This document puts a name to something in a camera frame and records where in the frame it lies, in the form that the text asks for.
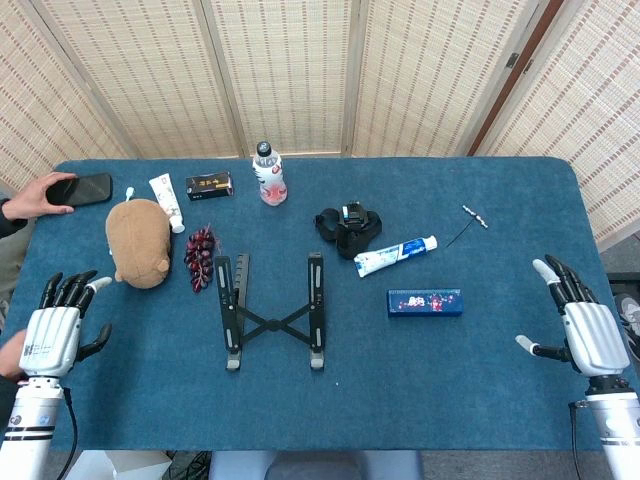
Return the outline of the person's left bare hand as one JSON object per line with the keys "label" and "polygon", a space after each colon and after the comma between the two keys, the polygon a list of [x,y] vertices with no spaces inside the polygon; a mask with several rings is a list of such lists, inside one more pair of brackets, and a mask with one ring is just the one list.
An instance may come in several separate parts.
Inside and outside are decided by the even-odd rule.
{"label": "person's left bare hand", "polygon": [[8,221],[29,220],[44,215],[70,214],[71,206],[53,205],[46,197],[49,187],[63,180],[75,179],[73,173],[51,172],[29,182],[13,198],[4,202],[1,211]]}

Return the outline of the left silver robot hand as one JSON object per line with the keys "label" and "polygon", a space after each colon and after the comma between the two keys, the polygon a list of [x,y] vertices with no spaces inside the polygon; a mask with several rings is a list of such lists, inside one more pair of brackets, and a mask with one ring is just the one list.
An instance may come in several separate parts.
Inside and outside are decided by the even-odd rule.
{"label": "left silver robot hand", "polygon": [[29,377],[62,378],[75,364],[100,352],[110,339],[112,325],[82,345],[82,324],[95,295],[112,283],[89,270],[67,278],[54,274],[46,283],[39,306],[29,318],[19,366]]}

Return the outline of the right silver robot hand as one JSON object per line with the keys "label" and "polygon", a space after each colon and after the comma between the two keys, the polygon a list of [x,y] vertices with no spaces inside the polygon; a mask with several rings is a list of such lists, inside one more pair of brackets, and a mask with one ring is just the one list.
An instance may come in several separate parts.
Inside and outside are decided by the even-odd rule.
{"label": "right silver robot hand", "polygon": [[608,306],[598,302],[577,273],[547,255],[532,261],[548,287],[565,331],[565,343],[543,346],[525,335],[516,343],[535,357],[570,363],[587,378],[618,375],[630,365],[620,330]]}

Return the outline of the person's right bare hand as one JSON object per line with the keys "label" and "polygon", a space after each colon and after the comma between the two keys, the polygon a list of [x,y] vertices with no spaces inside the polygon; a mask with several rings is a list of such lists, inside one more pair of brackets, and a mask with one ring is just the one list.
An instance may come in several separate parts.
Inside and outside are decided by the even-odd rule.
{"label": "person's right bare hand", "polygon": [[20,330],[14,334],[0,349],[1,375],[13,382],[18,382],[23,376],[20,368],[20,358],[24,348],[26,331]]}

